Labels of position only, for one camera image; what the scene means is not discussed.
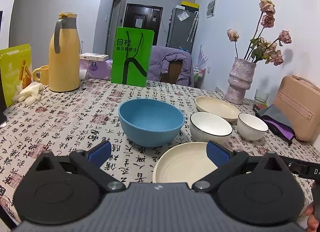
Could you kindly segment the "person's right hand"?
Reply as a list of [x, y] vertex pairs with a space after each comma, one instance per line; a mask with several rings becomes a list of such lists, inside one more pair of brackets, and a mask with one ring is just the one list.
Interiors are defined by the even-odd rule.
[[306, 232], [317, 232], [319, 227], [319, 221], [314, 216], [314, 207], [313, 203], [310, 203], [306, 208], [306, 215], [308, 216], [307, 219], [307, 228], [305, 229]]

